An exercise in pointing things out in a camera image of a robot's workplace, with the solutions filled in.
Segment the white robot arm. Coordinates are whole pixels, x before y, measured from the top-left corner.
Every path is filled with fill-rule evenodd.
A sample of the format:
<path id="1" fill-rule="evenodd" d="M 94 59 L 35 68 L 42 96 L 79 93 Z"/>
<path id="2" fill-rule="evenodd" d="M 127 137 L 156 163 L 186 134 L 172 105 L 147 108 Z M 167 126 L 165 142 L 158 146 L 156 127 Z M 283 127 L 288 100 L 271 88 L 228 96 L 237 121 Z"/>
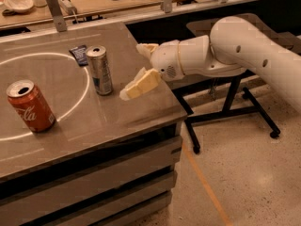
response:
<path id="1" fill-rule="evenodd" d="M 141 69 L 125 86 L 119 94 L 124 101 L 157 88 L 163 80 L 181 80 L 190 74 L 231 77 L 251 71 L 301 111 L 300 55 L 277 44 L 243 17 L 218 20 L 208 35 L 160 45 L 139 43 L 136 49 L 152 68 Z"/>

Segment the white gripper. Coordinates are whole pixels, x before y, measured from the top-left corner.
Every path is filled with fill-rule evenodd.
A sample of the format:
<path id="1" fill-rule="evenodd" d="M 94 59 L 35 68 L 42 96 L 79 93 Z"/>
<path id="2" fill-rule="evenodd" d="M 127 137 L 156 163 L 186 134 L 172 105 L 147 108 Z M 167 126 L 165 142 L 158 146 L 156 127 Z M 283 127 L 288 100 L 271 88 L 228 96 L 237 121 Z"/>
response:
<path id="1" fill-rule="evenodd" d="M 165 42 L 159 46 L 157 43 L 139 43 L 136 50 L 143 57 L 150 59 L 154 69 L 142 68 L 134 80 L 119 93 L 119 97 L 124 101 L 137 98 L 157 88 L 161 76 L 165 81 L 183 79 L 179 63 L 179 44 L 178 40 Z"/>

